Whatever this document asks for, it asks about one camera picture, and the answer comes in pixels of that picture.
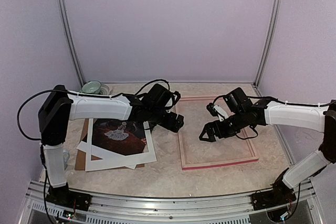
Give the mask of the pink wooden picture frame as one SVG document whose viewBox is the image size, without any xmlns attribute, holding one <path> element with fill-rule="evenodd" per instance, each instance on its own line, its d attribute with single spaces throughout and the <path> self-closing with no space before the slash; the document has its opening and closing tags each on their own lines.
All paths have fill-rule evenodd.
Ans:
<svg viewBox="0 0 336 224">
<path fill-rule="evenodd" d="M 215 97 L 184 97 L 175 112 L 184 116 L 178 131 L 182 170 L 196 170 L 253 163 L 259 160 L 257 150 L 249 138 L 251 130 L 242 129 L 228 138 L 223 137 L 224 119 L 213 116 L 207 105 Z"/>
</svg>

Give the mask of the dark photo with white figure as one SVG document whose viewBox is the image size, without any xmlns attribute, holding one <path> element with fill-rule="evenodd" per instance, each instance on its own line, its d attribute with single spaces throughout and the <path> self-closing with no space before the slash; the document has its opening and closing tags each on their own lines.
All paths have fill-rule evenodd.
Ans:
<svg viewBox="0 0 336 224">
<path fill-rule="evenodd" d="M 131 121 L 97 119 L 93 124 L 92 144 L 124 156 L 148 151 L 143 125 Z"/>
</svg>

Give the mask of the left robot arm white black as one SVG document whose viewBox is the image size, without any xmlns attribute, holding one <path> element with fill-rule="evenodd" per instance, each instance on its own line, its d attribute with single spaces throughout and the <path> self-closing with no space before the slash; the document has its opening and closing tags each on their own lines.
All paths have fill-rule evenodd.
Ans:
<svg viewBox="0 0 336 224">
<path fill-rule="evenodd" d="M 149 122 L 171 132 L 178 132 L 184 124 L 182 115 L 171 112 L 181 95 L 156 83 L 147 93 L 96 95 L 72 92 L 57 85 L 38 112 L 41 144 L 46 174 L 54 188 L 53 197 L 66 206 L 73 201 L 67 185 L 63 159 L 63 143 L 68 122 L 77 119 L 114 119 Z"/>
</svg>

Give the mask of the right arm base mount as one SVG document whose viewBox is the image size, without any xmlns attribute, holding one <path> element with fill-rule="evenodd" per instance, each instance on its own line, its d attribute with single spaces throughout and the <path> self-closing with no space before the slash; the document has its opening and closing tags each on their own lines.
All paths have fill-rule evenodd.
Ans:
<svg viewBox="0 0 336 224">
<path fill-rule="evenodd" d="M 282 177 L 278 177 L 272 184 L 272 189 L 252 194 L 251 200 L 254 210 L 262 210 L 289 204 L 296 201 L 297 198 L 294 189 L 285 185 L 282 181 Z"/>
</svg>

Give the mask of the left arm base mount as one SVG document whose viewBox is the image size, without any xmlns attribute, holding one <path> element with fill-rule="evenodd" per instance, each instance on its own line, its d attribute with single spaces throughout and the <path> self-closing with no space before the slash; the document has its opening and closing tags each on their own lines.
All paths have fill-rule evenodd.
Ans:
<svg viewBox="0 0 336 224">
<path fill-rule="evenodd" d="M 70 190 L 68 184 L 57 188 L 50 186 L 46 196 L 47 202 L 82 211 L 88 211 L 91 199 L 90 194 Z"/>
</svg>

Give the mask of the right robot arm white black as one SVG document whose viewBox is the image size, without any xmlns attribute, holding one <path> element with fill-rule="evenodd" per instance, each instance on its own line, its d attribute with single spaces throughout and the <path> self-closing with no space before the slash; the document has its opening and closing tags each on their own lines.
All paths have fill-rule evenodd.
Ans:
<svg viewBox="0 0 336 224">
<path fill-rule="evenodd" d="M 231 115 L 213 101 L 207 110 L 218 119 L 204 125 L 199 140 L 215 142 L 220 138 L 237 136 L 242 129 L 257 126 L 288 126 L 311 130 L 322 134 L 322 143 L 307 157 L 282 172 L 273 183 L 269 201 L 281 204 L 289 196 L 289 190 L 302 181 L 315 176 L 325 167 L 335 163 L 335 101 L 325 104 L 290 103 L 274 97 L 248 96 L 242 88 L 221 95 Z"/>
</svg>

